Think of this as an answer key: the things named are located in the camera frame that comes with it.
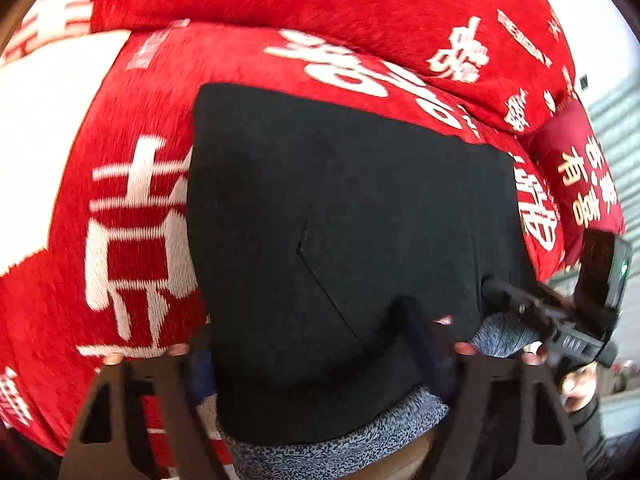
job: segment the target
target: gray cloth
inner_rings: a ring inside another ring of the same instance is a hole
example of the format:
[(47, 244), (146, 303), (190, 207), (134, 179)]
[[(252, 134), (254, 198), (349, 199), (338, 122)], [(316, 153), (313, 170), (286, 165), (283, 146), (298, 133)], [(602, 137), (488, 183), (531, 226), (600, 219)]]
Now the gray cloth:
[[(513, 314), (495, 314), (471, 340), (483, 354), (507, 357), (538, 336)], [(252, 446), (223, 435), (241, 480), (334, 480), (401, 449), (436, 426), (449, 408), (425, 387), (364, 428), (318, 444)]]

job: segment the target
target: hand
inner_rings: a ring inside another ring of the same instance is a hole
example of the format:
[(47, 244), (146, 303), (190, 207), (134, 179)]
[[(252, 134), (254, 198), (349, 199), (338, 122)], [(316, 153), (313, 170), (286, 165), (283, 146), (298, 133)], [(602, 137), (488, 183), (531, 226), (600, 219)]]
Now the hand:
[[(478, 349), (471, 343), (455, 343), (454, 350), (460, 355), (476, 355)], [(546, 360), (546, 351), (540, 347), (537, 353), (524, 352), (522, 362), (527, 365), (541, 365)], [(561, 392), (564, 395), (564, 409), (567, 413), (577, 412), (584, 408), (596, 393), (597, 388), (596, 363), (591, 363), (579, 370), (568, 374), (562, 380)]]

